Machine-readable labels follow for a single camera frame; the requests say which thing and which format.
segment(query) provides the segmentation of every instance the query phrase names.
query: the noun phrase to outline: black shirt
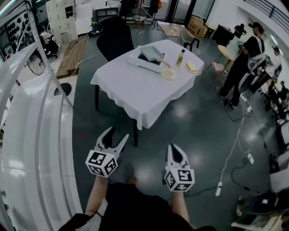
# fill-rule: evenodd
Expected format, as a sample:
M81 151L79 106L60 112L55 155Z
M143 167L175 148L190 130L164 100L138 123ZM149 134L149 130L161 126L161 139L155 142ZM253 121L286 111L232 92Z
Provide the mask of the black shirt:
M245 31L244 30L244 27L241 27L241 26L235 26L235 29L239 32L234 32L234 36L236 36L237 38L240 38L241 35L243 34L243 32Z
M235 60L235 63L238 65L244 65L248 63L249 58L253 58L257 55L262 54L265 51L264 41L260 39L262 52L259 48L259 41L256 39L256 37L252 36L250 37L247 42L244 43L245 49L249 52L248 55L245 55L244 53L241 53Z
M99 231L193 230L181 216L172 212L166 200L145 195L134 185L110 185L107 202ZM85 214L75 214L59 231L73 231L86 224L90 218ZM198 230L216 231L211 226Z

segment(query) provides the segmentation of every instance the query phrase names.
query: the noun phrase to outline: yellow bottle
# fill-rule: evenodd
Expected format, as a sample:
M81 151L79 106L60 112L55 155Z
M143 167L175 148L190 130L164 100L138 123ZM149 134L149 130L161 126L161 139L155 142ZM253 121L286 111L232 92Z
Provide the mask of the yellow bottle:
M182 49L181 54L179 54L179 57L177 58L177 67L181 65L182 60L184 59L184 53L185 53L185 49Z

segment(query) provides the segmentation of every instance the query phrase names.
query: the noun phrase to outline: black bag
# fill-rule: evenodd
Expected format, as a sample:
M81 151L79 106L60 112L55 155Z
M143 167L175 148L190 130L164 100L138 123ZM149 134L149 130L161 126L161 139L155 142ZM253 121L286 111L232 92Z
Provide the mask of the black bag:
M273 154L270 154L269 165L270 165L270 174L280 171L277 158Z
M278 77L278 76L280 75L281 71L282 71L282 64L280 64L280 66L277 67L277 69L275 69L275 75L276 75L276 77Z

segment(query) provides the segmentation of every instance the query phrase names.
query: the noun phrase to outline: glossy floor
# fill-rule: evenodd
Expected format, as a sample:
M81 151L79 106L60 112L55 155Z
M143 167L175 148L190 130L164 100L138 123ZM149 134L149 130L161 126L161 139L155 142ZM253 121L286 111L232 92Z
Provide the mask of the glossy floor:
M131 29L132 41L135 44L144 45L162 39L181 43L180 38L167 37L162 31L149 25L142 28L142 31L139 31L138 27ZM96 40L97 38L88 40L82 59L98 51ZM210 39L201 39L200 49L200 58L205 62L205 67L219 56L217 45ZM175 143L187 153L190 165L195 170L196 183L191 188L190 195L216 186L239 125L239 121L233 123L229 119L228 113L234 119L240 118L242 113L241 107L234 111L224 108L223 101L215 90L214 71L203 71L185 95L168 104L150 129L140 131L139 146L135 148L131 120L105 92L100 92L100 111L96 112L94 109L94 86L90 85L90 81L96 69L106 63L103 55L82 63L76 84L72 141L75 176L82 208L86 207L95 179L85 165L86 157L90 149L94 148L97 137L110 126L116 126L117 129L115 141L126 133L131 135L120 157L120 167L111 176L112 182L125 182L128 177L126 170L133 168L139 190L164 199L169 198L170 192L167 186L162 184L162 170L165 166L166 147L169 143ZM258 123L254 116L245 119L247 126L243 129L241 144L243 150L252 150L255 164L236 171L234 177L242 185L264 190L270 188L268 153L278 152L275 126L271 115L265 112L260 96L255 95L250 103ZM247 191L232 182L230 173L234 167L242 165L244 157L246 155L236 146L224 172L223 188L219 197L215 197L215 190L211 190L186 198L193 224L213 225L217 230L223 231L232 229L230 223L236 219L238 197L247 194Z

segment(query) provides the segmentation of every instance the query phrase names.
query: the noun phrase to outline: bicycle wheel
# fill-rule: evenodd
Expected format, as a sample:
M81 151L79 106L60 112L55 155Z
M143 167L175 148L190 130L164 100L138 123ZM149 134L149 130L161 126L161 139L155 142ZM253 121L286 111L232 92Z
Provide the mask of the bicycle wheel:
M34 43L34 38L32 34L29 34L26 38L26 45L28 46L32 43ZM41 55L37 50L34 51L29 57L27 66L35 75L41 75L44 72L45 65L42 61Z

